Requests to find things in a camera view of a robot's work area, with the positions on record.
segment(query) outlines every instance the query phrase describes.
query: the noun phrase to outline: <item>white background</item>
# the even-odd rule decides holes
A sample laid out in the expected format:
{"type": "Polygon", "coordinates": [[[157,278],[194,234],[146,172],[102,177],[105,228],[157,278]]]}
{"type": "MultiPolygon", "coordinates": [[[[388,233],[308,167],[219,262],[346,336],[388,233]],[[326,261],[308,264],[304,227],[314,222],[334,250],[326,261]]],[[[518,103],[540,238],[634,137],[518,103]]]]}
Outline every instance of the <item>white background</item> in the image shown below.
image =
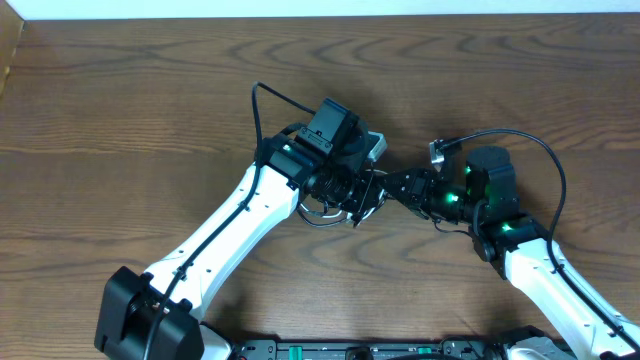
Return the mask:
{"type": "Polygon", "coordinates": [[[8,0],[25,20],[640,12],[640,0],[8,0]]]}

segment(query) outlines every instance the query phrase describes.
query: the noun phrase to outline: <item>wooden surface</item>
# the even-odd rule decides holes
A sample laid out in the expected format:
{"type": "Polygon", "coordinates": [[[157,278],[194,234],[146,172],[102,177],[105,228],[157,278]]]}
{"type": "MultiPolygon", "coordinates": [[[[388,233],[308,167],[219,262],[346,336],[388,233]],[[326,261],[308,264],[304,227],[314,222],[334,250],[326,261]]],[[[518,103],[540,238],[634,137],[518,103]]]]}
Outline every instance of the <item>wooden surface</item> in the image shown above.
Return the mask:
{"type": "MultiPolygon", "coordinates": [[[[331,96],[386,135],[380,168],[427,143],[532,132],[569,183],[557,238],[640,321],[640,15],[30,23],[0,104],[0,357],[100,358],[103,286],[194,231],[252,159],[250,87],[311,107],[331,96]]],[[[263,131],[308,120],[261,96],[263,131]]],[[[559,180],[507,146],[525,206],[548,223],[559,180]]],[[[426,339],[552,330],[468,238],[389,203],[361,228],[292,216],[223,286],[208,320],[239,338],[426,339]]]]}
{"type": "Polygon", "coordinates": [[[11,69],[11,60],[20,39],[23,23],[24,21],[11,6],[5,0],[0,0],[0,98],[2,98],[5,79],[11,69]]]}

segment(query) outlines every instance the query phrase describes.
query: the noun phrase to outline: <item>wooden table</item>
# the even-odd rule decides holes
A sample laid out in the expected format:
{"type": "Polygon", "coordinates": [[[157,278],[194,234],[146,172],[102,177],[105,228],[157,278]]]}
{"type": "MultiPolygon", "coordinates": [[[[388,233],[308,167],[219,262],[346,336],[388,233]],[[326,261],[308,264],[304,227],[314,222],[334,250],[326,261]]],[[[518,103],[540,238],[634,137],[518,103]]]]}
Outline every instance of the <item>wooden table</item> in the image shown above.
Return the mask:
{"type": "MultiPolygon", "coordinates": [[[[379,167],[427,166],[429,141],[534,133],[569,183],[565,254],[640,321],[640,15],[32,22],[0,103],[0,358],[100,358],[103,286],[174,249],[250,164],[250,88],[330,96],[386,135],[379,167]]],[[[307,121],[260,96],[265,136],[307,121]]],[[[548,223],[559,180],[506,146],[548,223]]],[[[389,203],[354,230],[296,216],[233,273],[208,320],[226,334],[428,339],[521,325],[556,334],[464,236],[389,203]]]]}

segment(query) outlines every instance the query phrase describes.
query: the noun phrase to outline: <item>robotic arm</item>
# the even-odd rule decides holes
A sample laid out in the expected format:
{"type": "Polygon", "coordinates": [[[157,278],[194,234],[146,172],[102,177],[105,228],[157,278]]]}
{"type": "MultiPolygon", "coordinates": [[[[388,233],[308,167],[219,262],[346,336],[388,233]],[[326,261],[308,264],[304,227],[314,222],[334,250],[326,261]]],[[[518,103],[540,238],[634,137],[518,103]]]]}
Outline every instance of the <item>robotic arm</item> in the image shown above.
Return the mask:
{"type": "MultiPolygon", "coordinates": [[[[436,228],[442,221],[469,224],[480,258],[532,299],[579,359],[640,354],[640,328],[611,307],[568,263],[550,232],[520,209],[505,149],[473,150],[464,186],[454,182],[460,139],[430,144],[435,170],[377,176],[372,164],[387,145],[357,115],[330,99],[314,112],[257,86],[312,113],[312,121],[259,141],[256,162],[238,187],[183,244],[142,275],[122,267],[109,279],[96,330],[98,350],[118,360],[230,358],[230,343],[200,321],[255,244],[294,211],[301,212],[306,197],[324,205],[321,215],[328,208],[344,212],[330,225],[354,226],[390,197],[436,228]]],[[[259,133],[255,92],[254,114],[259,133]]],[[[553,349],[545,352],[530,340],[503,352],[509,359],[558,358],[549,354],[553,349]]]]}

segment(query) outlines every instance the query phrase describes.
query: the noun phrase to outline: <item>green strip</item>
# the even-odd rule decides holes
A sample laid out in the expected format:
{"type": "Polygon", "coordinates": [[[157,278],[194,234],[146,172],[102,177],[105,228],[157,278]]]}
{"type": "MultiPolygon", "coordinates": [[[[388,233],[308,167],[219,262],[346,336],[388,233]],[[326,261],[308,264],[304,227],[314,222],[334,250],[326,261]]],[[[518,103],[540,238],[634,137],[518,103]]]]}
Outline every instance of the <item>green strip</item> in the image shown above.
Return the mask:
{"type": "Polygon", "coordinates": [[[302,360],[302,346],[289,347],[289,360],[302,360]]]}

